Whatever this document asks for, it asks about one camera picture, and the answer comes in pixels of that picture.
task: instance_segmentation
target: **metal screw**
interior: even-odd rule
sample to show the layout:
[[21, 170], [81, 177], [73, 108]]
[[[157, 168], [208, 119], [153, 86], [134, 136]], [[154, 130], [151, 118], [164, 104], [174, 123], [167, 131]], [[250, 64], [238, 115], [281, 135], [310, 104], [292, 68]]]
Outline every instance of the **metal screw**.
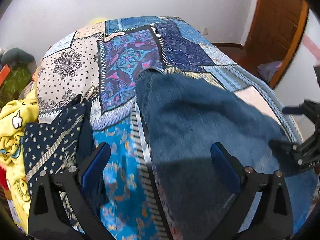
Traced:
[[69, 167], [69, 169], [68, 169], [68, 171], [71, 172], [71, 173], [75, 172], [76, 170], [77, 170], [77, 167], [76, 167], [76, 166], [71, 166], [71, 167]]
[[281, 172], [281, 171], [276, 171], [276, 175], [277, 175], [278, 177], [282, 177], [282, 172]]
[[247, 173], [253, 173], [253, 168], [250, 167], [250, 166], [246, 166], [246, 167], [244, 168], [244, 170], [245, 170]]
[[46, 171], [40, 171], [40, 176], [43, 177], [44, 175], [46, 175], [47, 172]]

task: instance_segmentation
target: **yellow cartoon blanket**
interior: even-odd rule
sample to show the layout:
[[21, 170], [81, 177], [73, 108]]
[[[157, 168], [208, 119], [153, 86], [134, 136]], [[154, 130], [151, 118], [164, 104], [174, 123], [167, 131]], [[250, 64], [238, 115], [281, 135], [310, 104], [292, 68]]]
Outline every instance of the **yellow cartoon blanket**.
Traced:
[[38, 119], [39, 108], [34, 90], [24, 100], [7, 103], [0, 113], [0, 162], [6, 164], [6, 179], [21, 226], [28, 232], [30, 196], [25, 181], [23, 135], [26, 123]]

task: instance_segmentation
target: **wooden floor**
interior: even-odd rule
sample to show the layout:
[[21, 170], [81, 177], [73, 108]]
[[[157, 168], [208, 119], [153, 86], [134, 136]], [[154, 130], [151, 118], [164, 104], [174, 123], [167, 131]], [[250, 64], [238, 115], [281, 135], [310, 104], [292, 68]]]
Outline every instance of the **wooden floor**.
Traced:
[[257, 66], [261, 64], [261, 58], [246, 49], [234, 47], [218, 47], [224, 54], [230, 57], [234, 62], [243, 67], [246, 71], [261, 78], [257, 72]]

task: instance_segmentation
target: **purple fabric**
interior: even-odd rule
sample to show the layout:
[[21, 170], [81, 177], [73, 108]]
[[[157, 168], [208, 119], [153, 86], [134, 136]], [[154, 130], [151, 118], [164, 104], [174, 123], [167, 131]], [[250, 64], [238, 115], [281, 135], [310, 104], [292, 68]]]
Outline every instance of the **purple fabric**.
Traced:
[[262, 77], [263, 81], [269, 83], [272, 77], [276, 74], [278, 69], [281, 67], [282, 61], [275, 61], [258, 66], [258, 73]]
[[213, 66], [215, 63], [199, 44], [181, 36], [177, 24], [172, 21], [154, 24], [164, 40], [164, 61], [182, 71], [206, 72], [201, 66]]
[[103, 47], [100, 47], [100, 53], [105, 58], [105, 62], [101, 61], [100, 69], [103, 114], [134, 97], [134, 78], [142, 69], [162, 69], [162, 65], [158, 46], [148, 29], [101, 43]]

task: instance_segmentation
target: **baseboard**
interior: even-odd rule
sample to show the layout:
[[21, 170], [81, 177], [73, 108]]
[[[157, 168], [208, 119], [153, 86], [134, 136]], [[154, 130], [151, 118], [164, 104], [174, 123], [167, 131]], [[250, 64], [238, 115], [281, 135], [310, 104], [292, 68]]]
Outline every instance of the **baseboard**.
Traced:
[[239, 43], [223, 43], [223, 42], [212, 42], [212, 44], [216, 47], [232, 47], [232, 48], [239, 48], [243, 49], [243, 46]]

